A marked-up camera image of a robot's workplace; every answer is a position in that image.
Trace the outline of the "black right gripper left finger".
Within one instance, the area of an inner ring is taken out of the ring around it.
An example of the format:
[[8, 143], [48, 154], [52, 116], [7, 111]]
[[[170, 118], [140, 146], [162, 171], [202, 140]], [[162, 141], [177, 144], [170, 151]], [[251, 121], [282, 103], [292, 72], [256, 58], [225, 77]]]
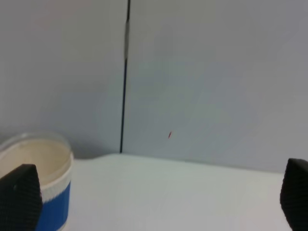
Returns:
[[34, 231], [43, 207], [36, 166], [22, 164], [0, 179], [0, 229]]

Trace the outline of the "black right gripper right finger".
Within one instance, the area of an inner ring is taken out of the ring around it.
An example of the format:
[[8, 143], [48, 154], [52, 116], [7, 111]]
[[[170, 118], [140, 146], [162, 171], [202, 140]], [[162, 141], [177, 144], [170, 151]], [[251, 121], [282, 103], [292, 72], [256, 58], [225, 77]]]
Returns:
[[293, 231], [308, 230], [308, 162], [288, 159], [280, 204], [286, 221]]

